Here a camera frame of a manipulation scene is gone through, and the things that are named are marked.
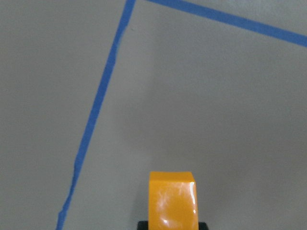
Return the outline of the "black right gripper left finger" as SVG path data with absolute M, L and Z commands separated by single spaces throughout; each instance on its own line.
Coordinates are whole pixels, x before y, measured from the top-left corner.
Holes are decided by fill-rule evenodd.
M 148 221 L 139 221 L 137 224 L 137 230 L 148 230 Z

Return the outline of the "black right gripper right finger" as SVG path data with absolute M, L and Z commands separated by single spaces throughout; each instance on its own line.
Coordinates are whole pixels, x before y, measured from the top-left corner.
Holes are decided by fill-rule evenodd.
M 199 222 L 199 230 L 208 230 L 208 226 L 205 222 Z

